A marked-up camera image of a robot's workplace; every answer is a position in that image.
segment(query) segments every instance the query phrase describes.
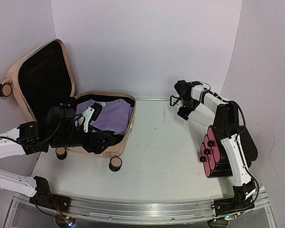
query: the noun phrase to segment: folded shirt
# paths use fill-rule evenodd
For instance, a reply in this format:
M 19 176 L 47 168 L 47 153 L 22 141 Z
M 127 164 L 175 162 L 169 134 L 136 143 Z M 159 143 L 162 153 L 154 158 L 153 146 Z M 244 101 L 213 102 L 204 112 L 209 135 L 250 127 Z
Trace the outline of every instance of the folded shirt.
M 97 120 L 92 121 L 90 125 L 102 131 L 112 131 L 115 134 L 125 135 L 132 115 L 133 108 L 131 105 L 123 99 L 109 102 L 98 102 L 91 99 L 78 104 L 76 114 L 82 114 L 95 102 L 101 104 L 103 109 Z

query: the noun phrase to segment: pink suitcase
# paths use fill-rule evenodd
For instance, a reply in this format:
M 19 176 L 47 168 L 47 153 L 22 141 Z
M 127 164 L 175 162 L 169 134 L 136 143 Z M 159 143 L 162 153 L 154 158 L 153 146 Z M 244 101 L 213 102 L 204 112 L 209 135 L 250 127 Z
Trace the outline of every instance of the pink suitcase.
M 61 40 L 52 40 L 33 50 L 9 69 L 0 84 L 0 96 L 7 97 L 11 93 L 14 94 L 27 121 L 40 121 L 47 116 L 50 107 L 75 95 L 73 73 Z M 89 99 L 99 102 L 123 99 L 133 108 L 124 137 L 119 137 L 114 145 L 99 154 L 110 158 L 110 169 L 118 171 L 122 165 L 119 156 L 125 150 L 135 120 L 135 98 L 128 94 L 102 92 L 81 93 L 75 95 L 75 98 L 81 102 Z M 87 153 L 82 147 L 56 149 L 58 157 L 65 157 L 68 151 Z

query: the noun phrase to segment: white wall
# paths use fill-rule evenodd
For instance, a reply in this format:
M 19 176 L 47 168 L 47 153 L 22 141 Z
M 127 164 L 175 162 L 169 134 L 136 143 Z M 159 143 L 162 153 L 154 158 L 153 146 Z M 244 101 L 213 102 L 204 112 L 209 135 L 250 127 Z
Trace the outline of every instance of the white wall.
M 169 97 L 180 79 L 220 92 L 241 0 L 53 0 L 77 92 Z
M 285 0 L 245 0 L 222 94 L 238 101 L 259 149 L 253 173 L 264 181 L 285 228 Z
M 51 1 L 0 0 L 0 83 L 11 65 L 39 45 L 55 38 Z M 0 98 L 0 133 L 24 122 L 13 97 Z M 0 167 L 30 175 L 36 156 L 0 160 Z M 12 192 L 0 190 L 0 227 L 10 205 Z

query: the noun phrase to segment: black wheel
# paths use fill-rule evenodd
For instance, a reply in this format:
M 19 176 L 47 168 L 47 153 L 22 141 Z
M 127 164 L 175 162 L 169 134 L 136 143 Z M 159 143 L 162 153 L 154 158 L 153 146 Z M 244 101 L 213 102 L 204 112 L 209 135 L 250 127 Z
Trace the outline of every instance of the black wheel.
M 8 97 L 11 94 L 11 91 L 12 89 L 10 84 L 0 84 L 0 97 Z
M 210 154 L 210 150 L 209 150 L 209 149 L 205 149 L 205 150 L 204 150 L 204 154 L 205 154 L 205 155 L 209 155 L 209 154 Z
M 208 145 L 208 147 L 213 147 L 214 146 L 214 141 L 213 140 L 209 140 L 207 145 Z
M 110 159 L 109 169 L 113 172 L 117 172 L 120 170 L 123 162 L 119 157 L 113 157 Z
M 199 158 L 199 161 L 200 161 L 200 162 L 205 162 L 205 161 L 206 161 L 206 157 L 205 157 L 205 156 L 201 156 L 201 157 Z
M 59 160 L 64 160 L 67 157 L 67 151 L 65 148 L 56 148 L 56 156 Z

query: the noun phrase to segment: white table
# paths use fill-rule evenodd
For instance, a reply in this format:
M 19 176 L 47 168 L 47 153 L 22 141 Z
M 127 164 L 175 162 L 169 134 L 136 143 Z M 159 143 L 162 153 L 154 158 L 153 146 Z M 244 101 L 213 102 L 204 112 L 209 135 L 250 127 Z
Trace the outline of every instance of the white table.
M 33 176 L 48 180 L 53 193 L 87 199 L 185 201 L 232 196 L 232 178 L 207 178 L 199 162 L 207 128 L 184 121 L 167 101 L 137 101 L 136 119 L 118 172 L 109 160 L 69 152 L 60 161 L 42 153 Z

